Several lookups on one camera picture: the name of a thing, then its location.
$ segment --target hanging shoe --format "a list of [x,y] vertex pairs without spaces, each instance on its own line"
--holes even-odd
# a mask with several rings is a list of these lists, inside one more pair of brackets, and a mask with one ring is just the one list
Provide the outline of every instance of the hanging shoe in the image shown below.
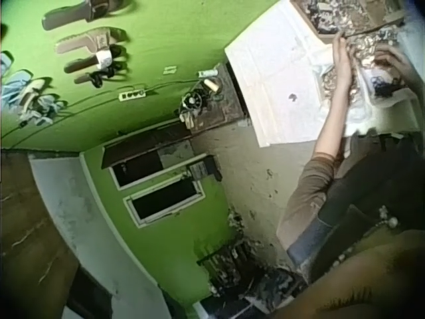
[[20,70],[10,76],[8,81],[1,87],[1,105],[9,111],[18,107],[20,93],[31,81],[33,76],[25,70]]
[[46,81],[42,78],[32,80],[19,95],[19,108],[24,114],[32,109],[34,101],[40,96]]
[[3,78],[6,72],[10,69],[12,65],[11,57],[6,53],[1,53],[1,77]]
[[53,95],[42,95],[37,99],[37,104],[40,106],[41,117],[35,120],[35,124],[40,126],[45,123],[53,124],[53,119],[65,107],[63,101],[55,101]]
[[35,124],[40,126],[41,124],[47,123],[47,124],[53,124],[53,120],[50,118],[47,118],[46,116],[43,116],[40,112],[37,111],[27,111],[24,114],[21,114],[19,116],[19,120],[21,121],[19,123],[19,126],[24,128],[27,126],[32,120],[35,121]]

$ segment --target wooden wall panel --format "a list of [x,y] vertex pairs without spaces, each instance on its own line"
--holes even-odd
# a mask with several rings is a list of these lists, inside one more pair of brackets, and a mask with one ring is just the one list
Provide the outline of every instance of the wooden wall panel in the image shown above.
[[60,318],[78,261],[54,226],[28,155],[1,155],[1,288],[27,318]]

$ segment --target box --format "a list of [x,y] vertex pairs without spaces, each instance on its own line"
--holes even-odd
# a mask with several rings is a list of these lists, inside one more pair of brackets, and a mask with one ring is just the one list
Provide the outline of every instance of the box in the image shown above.
[[[290,0],[302,19],[316,36],[325,44],[332,43],[335,35],[319,33],[303,10],[302,3],[305,3],[305,1],[306,0]],[[387,25],[400,25],[404,20],[404,6],[402,0],[358,0],[358,2],[367,12],[368,22],[371,24],[371,27],[356,32],[355,35],[376,31]]]

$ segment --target white wall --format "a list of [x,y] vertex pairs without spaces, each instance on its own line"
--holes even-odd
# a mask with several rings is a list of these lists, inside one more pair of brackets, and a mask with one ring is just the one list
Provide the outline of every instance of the white wall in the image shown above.
[[[90,191],[79,158],[31,159],[54,224],[81,265],[111,292],[113,318],[170,319],[161,291],[122,249]],[[63,318],[73,318],[65,309]]]

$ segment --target electrical cable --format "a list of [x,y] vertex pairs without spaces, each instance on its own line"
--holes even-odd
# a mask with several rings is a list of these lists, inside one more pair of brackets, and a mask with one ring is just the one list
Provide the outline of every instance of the electrical cable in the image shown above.
[[[149,92],[149,91],[158,90],[158,89],[160,89],[160,88],[164,88],[164,87],[171,86],[171,85],[175,85],[175,84],[194,83],[194,82],[198,82],[198,81],[199,81],[199,79],[197,78],[196,80],[195,80],[195,79],[193,79],[193,80],[179,80],[179,81],[173,81],[173,82],[166,82],[166,83],[156,84],[156,85],[152,86],[151,88],[147,88],[147,89],[145,89],[145,91],[146,91],[146,92]],[[126,85],[126,86],[122,86],[122,87],[116,88],[115,90],[109,90],[109,91],[106,91],[106,92],[101,92],[101,93],[99,93],[99,94],[97,94],[97,95],[95,95],[95,96],[90,96],[90,97],[88,97],[88,98],[83,98],[83,99],[81,99],[80,101],[77,101],[76,103],[71,104],[71,105],[70,105],[69,107],[67,107],[66,109],[69,109],[69,108],[71,108],[71,107],[73,107],[73,106],[75,106],[75,105],[78,105],[78,104],[81,104],[81,103],[83,103],[83,102],[86,102],[87,100],[90,100],[91,98],[99,97],[100,95],[103,95],[103,94],[106,94],[106,93],[117,93],[117,92],[118,92],[118,90],[121,90],[122,88],[125,88],[125,87],[129,87],[129,85]],[[77,115],[79,115],[79,114],[81,114],[81,113],[87,112],[87,111],[89,111],[89,110],[92,110],[92,109],[94,109],[94,108],[97,108],[97,107],[99,107],[99,106],[102,106],[102,105],[108,104],[108,103],[113,102],[113,101],[116,101],[116,98],[112,98],[112,99],[109,99],[109,100],[104,101],[104,102],[102,102],[102,103],[95,104],[95,105],[93,105],[93,106],[91,106],[91,107],[89,107],[89,108],[85,108],[84,110],[81,110],[81,111],[79,111],[79,112],[73,113],[73,114],[71,114],[71,115],[69,115],[69,116],[67,116],[67,117],[61,118],[61,119],[59,119],[59,120],[57,120],[57,121],[53,122],[53,124],[51,124],[51,125],[49,125],[49,126],[42,127],[40,130],[38,130],[38,131],[36,131],[36,132],[33,132],[32,134],[28,135],[27,137],[25,137],[25,138],[23,138],[22,140],[18,141],[17,143],[13,144],[13,145],[12,145],[10,148],[8,148],[8,149],[10,150],[10,149],[16,148],[19,144],[21,144],[21,143],[25,142],[26,140],[28,140],[28,139],[32,138],[34,135],[37,135],[38,133],[41,133],[42,131],[44,131],[44,130],[45,130],[45,129],[47,129],[47,128],[51,128],[51,127],[53,127],[54,125],[59,124],[59,123],[61,123],[61,122],[65,121],[65,120],[66,120],[66,119],[68,119],[68,118],[71,118],[71,117],[77,116]],[[11,130],[10,132],[7,132],[7,133],[5,134],[5,136],[8,136],[9,134],[12,134],[14,131],[16,131],[16,130],[18,130],[18,129],[20,129],[20,127],[15,128],[15,129]]]

